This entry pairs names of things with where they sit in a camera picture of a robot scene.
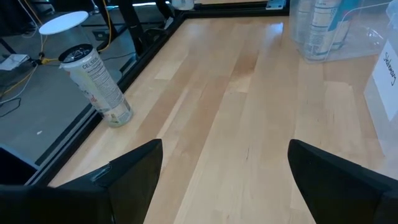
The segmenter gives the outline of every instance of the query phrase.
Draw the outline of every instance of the paper label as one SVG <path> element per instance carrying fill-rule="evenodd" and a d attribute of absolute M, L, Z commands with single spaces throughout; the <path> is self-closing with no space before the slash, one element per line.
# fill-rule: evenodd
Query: paper label
<path fill-rule="evenodd" d="M 376 83 L 381 101 L 386 110 L 387 117 L 391 121 L 398 111 L 398 57 L 390 42 L 387 40 L 383 51 L 379 56 L 372 76 Z"/>

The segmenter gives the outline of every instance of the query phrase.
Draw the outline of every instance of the black table frame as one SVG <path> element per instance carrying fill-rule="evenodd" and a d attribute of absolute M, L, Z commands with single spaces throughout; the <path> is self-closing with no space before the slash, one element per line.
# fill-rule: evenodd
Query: black table frame
<path fill-rule="evenodd" d="M 266 2 L 242 2 L 231 4 L 196 4 L 195 8 L 191 11 L 176 11 L 173 23 L 165 30 L 163 35 L 156 39 L 148 48 L 144 49 L 141 56 L 137 58 L 136 63 L 118 81 L 118 85 L 125 92 L 186 19 L 288 16 L 289 2 L 287 0 L 286 6 L 281 10 L 267 10 Z M 88 105 L 51 145 L 55 150 L 49 155 L 49 158 L 43 161 L 40 170 L 36 172 L 26 185 L 47 185 L 78 150 L 81 144 L 83 144 L 84 140 L 97 127 L 101 120 L 101 116 L 91 105 Z"/>

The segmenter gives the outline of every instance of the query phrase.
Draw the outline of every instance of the white disc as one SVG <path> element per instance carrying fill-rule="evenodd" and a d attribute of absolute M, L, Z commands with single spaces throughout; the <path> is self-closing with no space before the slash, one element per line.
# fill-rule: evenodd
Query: white disc
<path fill-rule="evenodd" d="M 71 12 L 46 22 L 40 27 L 43 35 L 58 34 L 65 30 L 78 26 L 88 18 L 86 11 Z"/>

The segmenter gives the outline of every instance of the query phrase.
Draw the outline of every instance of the light wood tabletop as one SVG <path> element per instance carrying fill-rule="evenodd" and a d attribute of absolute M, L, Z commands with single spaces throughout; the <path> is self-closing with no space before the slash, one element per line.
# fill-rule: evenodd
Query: light wood tabletop
<path fill-rule="evenodd" d="M 289 140 L 377 169 L 383 155 L 363 96 L 376 56 L 309 65 L 288 20 L 186 20 L 126 92 L 133 119 L 101 122 L 50 185 L 161 138 L 146 224 L 313 223 Z"/>

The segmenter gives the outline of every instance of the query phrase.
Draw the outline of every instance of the clear plastic container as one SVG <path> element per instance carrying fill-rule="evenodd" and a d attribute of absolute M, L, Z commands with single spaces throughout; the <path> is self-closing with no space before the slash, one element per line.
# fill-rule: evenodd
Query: clear plastic container
<path fill-rule="evenodd" d="M 291 0 L 290 37 L 307 62 L 379 54 L 391 0 Z"/>
<path fill-rule="evenodd" d="M 364 95 L 386 161 L 398 164 L 398 0 L 389 4 L 387 15 L 391 22 L 387 26 L 386 43 Z"/>

